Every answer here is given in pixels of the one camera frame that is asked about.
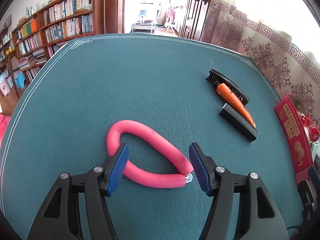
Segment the red cylindrical snack tube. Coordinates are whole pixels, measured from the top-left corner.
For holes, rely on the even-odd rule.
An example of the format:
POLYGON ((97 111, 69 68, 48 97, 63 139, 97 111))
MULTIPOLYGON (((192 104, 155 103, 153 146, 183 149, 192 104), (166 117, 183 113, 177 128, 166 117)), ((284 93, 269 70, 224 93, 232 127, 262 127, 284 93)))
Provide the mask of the red cylindrical snack tube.
POLYGON ((308 115, 305 117, 304 126, 307 129, 307 135, 310 141, 316 142, 319 139, 319 130, 308 115))

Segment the wooden bookshelf with books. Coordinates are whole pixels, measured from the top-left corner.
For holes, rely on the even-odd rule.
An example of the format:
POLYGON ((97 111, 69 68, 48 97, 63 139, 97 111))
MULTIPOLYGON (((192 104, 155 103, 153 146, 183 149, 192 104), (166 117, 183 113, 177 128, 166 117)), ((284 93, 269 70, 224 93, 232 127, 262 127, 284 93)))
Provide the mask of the wooden bookshelf with books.
POLYGON ((27 86, 67 42, 103 34, 105 0, 55 0, 22 21, 11 33, 16 69, 27 86))

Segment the black rectangular lipstick case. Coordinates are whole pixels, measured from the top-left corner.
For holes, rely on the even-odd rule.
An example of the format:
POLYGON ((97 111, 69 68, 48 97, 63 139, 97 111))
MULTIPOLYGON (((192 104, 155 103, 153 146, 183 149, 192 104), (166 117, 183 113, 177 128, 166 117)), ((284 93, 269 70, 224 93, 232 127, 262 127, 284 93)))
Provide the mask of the black rectangular lipstick case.
POLYGON ((241 114, 239 114, 228 103, 225 103, 219 113, 227 120, 237 131, 239 131, 247 140, 253 142, 257 140, 259 132, 254 128, 241 114))

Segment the black hair comb clip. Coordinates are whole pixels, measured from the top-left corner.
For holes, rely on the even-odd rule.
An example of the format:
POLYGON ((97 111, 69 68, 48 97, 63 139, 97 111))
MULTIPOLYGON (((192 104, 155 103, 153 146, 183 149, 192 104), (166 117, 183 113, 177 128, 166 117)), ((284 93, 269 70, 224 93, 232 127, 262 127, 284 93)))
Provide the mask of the black hair comb clip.
POLYGON ((242 102, 245 106, 249 103, 249 97, 247 94, 237 86, 232 80, 218 72, 217 70, 211 69, 209 71, 209 76, 206 77, 206 80, 210 82, 215 89, 217 86, 224 83, 234 94, 235 96, 242 102))

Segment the patterned beige curtain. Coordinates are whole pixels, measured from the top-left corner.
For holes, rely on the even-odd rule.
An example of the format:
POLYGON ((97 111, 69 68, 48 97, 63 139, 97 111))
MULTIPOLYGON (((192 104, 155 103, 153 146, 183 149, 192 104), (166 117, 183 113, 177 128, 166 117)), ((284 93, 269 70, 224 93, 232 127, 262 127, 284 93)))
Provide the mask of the patterned beige curtain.
POLYGON ((200 40, 250 57, 319 123, 319 25, 303 0, 210 0, 200 40))

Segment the wooden door frame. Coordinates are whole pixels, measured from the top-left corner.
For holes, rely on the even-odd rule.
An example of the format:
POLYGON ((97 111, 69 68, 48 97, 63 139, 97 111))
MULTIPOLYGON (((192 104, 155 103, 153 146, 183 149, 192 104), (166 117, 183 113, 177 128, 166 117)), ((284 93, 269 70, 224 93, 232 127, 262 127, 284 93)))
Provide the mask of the wooden door frame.
POLYGON ((125 0, 105 0, 105 33, 124 33, 125 0))

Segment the green felt table mat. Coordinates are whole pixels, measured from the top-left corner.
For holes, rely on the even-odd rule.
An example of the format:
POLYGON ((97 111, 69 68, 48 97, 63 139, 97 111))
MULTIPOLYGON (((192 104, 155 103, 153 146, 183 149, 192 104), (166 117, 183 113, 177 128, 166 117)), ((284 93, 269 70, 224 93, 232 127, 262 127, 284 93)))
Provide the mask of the green felt table mat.
POLYGON ((1 210, 26 239, 62 172, 82 174, 106 158, 120 120, 149 126, 188 154, 192 142, 229 171, 259 174, 288 228, 302 223, 291 153, 274 111, 278 93, 243 56, 210 44, 156 35, 72 40, 20 98, 1 145, 1 210), (211 69, 248 96, 259 136, 249 142, 220 116, 211 69))

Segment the orange cosmetic tube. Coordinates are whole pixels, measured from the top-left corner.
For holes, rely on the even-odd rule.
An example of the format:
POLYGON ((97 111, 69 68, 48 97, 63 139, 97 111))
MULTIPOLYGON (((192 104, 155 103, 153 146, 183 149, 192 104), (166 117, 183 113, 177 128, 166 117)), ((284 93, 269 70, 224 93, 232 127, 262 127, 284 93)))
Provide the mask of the orange cosmetic tube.
POLYGON ((224 83, 217 86, 216 92, 239 114, 241 114, 254 128, 256 128, 255 122, 249 111, 224 83))

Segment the pink rectangular tin box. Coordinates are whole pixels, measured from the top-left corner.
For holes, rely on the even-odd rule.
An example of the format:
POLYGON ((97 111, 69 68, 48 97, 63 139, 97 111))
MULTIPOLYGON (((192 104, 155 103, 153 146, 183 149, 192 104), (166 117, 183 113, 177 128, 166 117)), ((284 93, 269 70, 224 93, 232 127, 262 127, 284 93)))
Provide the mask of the pink rectangular tin box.
POLYGON ((295 97, 287 94, 274 110, 289 143, 295 174, 307 172, 313 165, 313 157, 303 106, 295 97))

